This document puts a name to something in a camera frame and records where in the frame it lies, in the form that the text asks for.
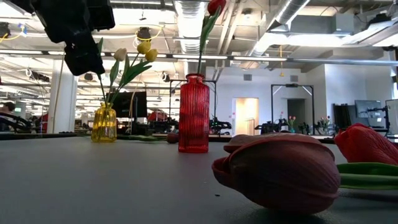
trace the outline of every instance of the ceiling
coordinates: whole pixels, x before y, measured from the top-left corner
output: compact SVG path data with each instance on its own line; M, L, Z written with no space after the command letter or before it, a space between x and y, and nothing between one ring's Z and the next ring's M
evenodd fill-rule
M166 4L171 5L171 1L165 1ZM221 34L224 25L228 26L228 32L233 32L231 35L230 44L226 48L226 54L232 53L244 55L245 52L251 50L256 44L258 38L264 33L266 21L268 17L275 11L279 1L277 0L243 0L239 4L244 12L251 12L249 14L243 14L239 11L239 7L235 7L231 15L231 22L224 24L229 14L227 10L217 20L215 28L211 31L209 41L206 45L205 54L216 54L218 51L219 44L224 44L229 41L229 35L225 35L224 41L220 41ZM308 16L333 16L337 11L342 9L345 13L354 13L362 10L363 12L372 11L379 8L390 6L392 1L357 1L357 0L343 0L343 1L332 1L332 0L317 0L310 1L310 3L303 8L299 15ZM25 24L27 27L27 34L22 35L19 38L9 41L0 42L0 49L18 49L18 50L46 50L46 51L62 51L63 43L55 44L52 43L44 32L44 27L39 21L37 16L24 15L20 12L16 12L13 8L6 8L4 2L0 0L0 22L9 22L9 26L12 36L15 37L20 32L18 24ZM156 48L160 53L181 53L180 42L183 40L178 39L178 25L177 17L173 11L160 11L160 10L148 10L148 9L114 9L114 18L116 22L115 28L111 30L102 30L100 32L93 32L95 41L99 41L101 37L104 38L103 52L115 52L119 48L127 48L128 52L136 52L136 45L138 40L136 39L136 32L140 27L149 27L151 36L155 37L152 39L152 48ZM283 57L306 57L315 58L325 55L327 52L334 51L333 47L303 47L293 45L273 45L270 46L266 53L270 56L283 56ZM375 48L363 48L361 52L351 58L374 58ZM113 66L112 60L104 60L104 68L109 71ZM206 62L209 66L215 66L214 61ZM273 70L280 68L280 62L271 62L268 65L268 69ZM304 68L307 65L304 63L284 63L284 68ZM45 86L3 86L0 87L2 92L0 96L4 99L8 97L30 97L30 98L42 98L41 100L28 99L33 104L48 105L50 87L49 82L43 82L40 80L34 80L29 77L27 69L39 72L50 78L52 77L53 59L43 57L30 57L25 55L23 57L5 57L0 55L0 76L3 83L16 83L17 84L43 84ZM162 74L168 74L172 79L183 79L185 77L184 62L182 60L176 60L171 62L154 62L152 68L144 72L140 77L133 80L127 87L126 91L133 91L134 87L169 87L169 83L162 80ZM93 77L92 81L87 81L84 76L79 77L78 85L84 86L98 86L99 82L96 76ZM147 91L149 96L153 96L154 99L150 99L148 107L151 108L166 108L169 106L169 91L168 90L156 90L151 89ZM179 97L179 90L174 94L174 97ZM101 98L101 90L99 88L79 88L78 89L78 101L77 108L80 111L87 111L88 105L99 105ZM172 107L179 107L179 104L173 99Z

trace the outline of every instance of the person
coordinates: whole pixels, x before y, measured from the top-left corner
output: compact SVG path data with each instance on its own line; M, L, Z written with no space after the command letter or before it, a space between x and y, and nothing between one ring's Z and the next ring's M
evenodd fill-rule
M11 102L4 103L3 106L0 108L0 112L11 114L15 110L15 104ZM5 116L1 116L0 118L10 119ZM0 131L10 131L10 127L4 123L0 123Z

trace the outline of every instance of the vase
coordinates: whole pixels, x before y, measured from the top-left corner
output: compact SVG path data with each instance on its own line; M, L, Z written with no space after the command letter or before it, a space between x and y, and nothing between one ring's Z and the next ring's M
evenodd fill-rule
M101 108L95 112L93 132L91 133L93 142L115 142L118 137L116 111L112 109L112 105L101 103Z
M188 74L181 86L179 152L206 153L209 148L209 87L202 74Z

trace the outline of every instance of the red vase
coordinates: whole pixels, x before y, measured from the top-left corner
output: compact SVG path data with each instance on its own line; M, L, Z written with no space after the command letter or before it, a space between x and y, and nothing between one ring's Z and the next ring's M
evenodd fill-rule
M209 87L202 74L188 74L181 86L179 152L205 153L209 150Z

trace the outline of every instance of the desk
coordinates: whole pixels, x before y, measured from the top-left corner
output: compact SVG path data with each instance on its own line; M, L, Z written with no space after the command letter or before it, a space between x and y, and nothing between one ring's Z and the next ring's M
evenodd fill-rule
M342 190L344 197L311 217L270 212L217 183L210 166L228 155L223 146L183 154L165 142L2 141L0 223L398 223L397 192Z

